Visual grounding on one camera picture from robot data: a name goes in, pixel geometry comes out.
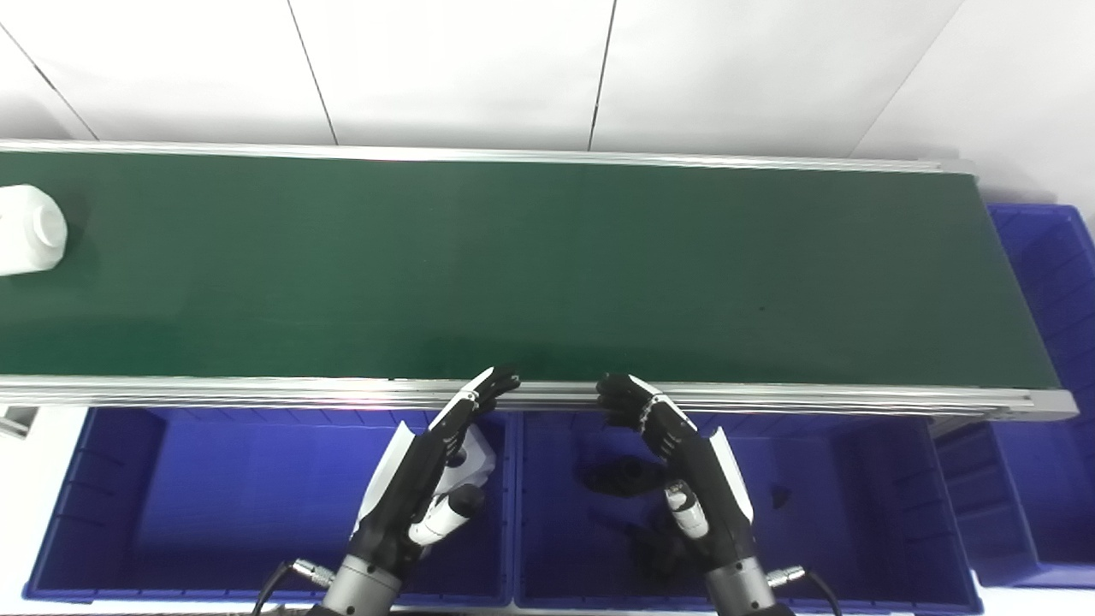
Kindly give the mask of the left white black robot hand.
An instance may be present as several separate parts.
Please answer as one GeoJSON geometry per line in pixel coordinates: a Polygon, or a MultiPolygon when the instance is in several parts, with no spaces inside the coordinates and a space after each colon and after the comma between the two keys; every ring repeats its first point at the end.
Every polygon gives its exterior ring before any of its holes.
{"type": "Polygon", "coordinates": [[[394,438],[395,452],[376,468],[366,491],[367,511],[347,553],[404,580],[423,553],[476,516],[486,500],[482,486],[465,480],[443,492],[438,487],[469,428],[519,385],[512,368],[486,368],[435,414],[426,430],[411,433],[404,446],[394,438]]]}

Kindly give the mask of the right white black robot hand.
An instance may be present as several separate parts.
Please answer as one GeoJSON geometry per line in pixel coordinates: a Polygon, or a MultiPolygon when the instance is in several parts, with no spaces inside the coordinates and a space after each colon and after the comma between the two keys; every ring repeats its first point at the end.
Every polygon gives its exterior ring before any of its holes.
{"type": "Polygon", "coordinates": [[[723,430],[703,435],[669,395],[641,377],[606,374],[597,394],[607,425],[633,429],[665,461],[669,483],[684,487],[685,497],[670,510],[680,516],[680,507],[691,508],[684,534],[699,567],[736,569],[753,559],[754,510],[723,430]]]}

